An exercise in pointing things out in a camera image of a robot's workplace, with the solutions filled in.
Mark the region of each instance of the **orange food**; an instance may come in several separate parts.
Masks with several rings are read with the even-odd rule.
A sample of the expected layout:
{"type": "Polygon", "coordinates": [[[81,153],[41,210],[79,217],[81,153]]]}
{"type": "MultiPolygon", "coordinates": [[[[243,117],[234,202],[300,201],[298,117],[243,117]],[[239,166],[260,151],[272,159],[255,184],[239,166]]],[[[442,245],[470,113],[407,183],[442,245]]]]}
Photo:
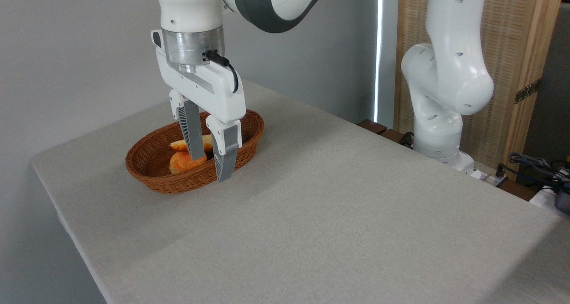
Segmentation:
{"type": "Polygon", "coordinates": [[[206,156],[198,158],[197,160],[192,160],[190,153],[186,152],[176,152],[171,157],[170,170],[172,174],[180,174],[192,168],[198,167],[206,162],[206,156]]]}
{"type": "MultiPolygon", "coordinates": [[[[204,143],[204,152],[211,153],[213,150],[212,135],[203,135],[202,142],[204,143]]],[[[171,142],[171,148],[177,152],[188,152],[188,147],[183,139],[171,142]]]]}

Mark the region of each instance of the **wicker basket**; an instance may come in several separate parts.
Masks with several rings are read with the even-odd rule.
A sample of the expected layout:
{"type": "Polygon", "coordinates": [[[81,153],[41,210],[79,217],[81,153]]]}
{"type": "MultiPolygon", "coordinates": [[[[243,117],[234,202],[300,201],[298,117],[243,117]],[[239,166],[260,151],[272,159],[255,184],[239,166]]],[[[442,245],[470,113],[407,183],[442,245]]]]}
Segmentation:
{"type": "MultiPolygon", "coordinates": [[[[208,113],[200,113],[202,133],[210,134],[206,127],[208,113]]],[[[242,122],[244,145],[238,149],[236,168],[247,164],[255,154],[265,124],[258,113],[248,110],[242,122]]],[[[171,174],[169,162],[175,153],[169,144],[183,139],[179,123],[155,130],[139,140],[126,154],[126,168],[130,174],[148,188],[163,194],[176,194],[200,188],[216,180],[216,164],[212,156],[207,162],[181,174],[171,174]]]]}

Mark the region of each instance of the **gray tablecloth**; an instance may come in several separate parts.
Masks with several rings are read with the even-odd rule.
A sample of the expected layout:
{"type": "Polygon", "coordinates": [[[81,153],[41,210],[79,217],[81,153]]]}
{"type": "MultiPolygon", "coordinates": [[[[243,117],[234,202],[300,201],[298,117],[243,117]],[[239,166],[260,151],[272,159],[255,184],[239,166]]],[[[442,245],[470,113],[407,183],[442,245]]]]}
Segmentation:
{"type": "Polygon", "coordinates": [[[265,120],[232,178],[174,196],[125,169],[168,105],[33,165],[110,304],[570,303],[570,225],[246,83],[265,120]]]}

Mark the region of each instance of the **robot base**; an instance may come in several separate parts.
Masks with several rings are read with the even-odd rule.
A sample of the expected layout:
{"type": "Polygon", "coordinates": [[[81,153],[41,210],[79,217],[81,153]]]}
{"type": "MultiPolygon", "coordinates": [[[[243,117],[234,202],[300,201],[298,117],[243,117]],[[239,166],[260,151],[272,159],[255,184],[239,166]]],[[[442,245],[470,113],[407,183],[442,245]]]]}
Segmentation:
{"type": "Polygon", "coordinates": [[[451,166],[460,172],[464,172],[465,174],[468,174],[474,178],[480,179],[481,177],[481,171],[477,170],[475,167],[475,161],[473,158],[461,150],[453,156],[434,159],[438,162],[442,162],[443,164],[447,164],[448,166],[451,166]]]}

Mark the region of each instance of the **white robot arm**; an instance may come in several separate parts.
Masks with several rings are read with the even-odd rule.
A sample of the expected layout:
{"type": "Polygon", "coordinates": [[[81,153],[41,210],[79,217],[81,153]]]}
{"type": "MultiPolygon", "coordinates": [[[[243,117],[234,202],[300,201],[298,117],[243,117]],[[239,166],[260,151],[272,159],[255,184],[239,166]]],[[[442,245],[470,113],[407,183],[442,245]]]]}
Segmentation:
{"type": "Polygon", "coordinates": [[[222,15],[238,12],[265,32],[297,26],[317,0],[159,0],[161,30],[152,32],[159,68],[193,159],[204,155],[199,107],[211,113],[218,181],[230,178],[242,146],[246,112],[240,75],[224,58],[222,15]]]}
{"type": "Polygon", "coordinates": [[[483,109],[493,81],[481,50],[485,0],[428,0],[426,29],[432,44],[410,48],[402,61],[415,116],[414,150],[478,177],[460,152],[463,121],[483,109]]]}

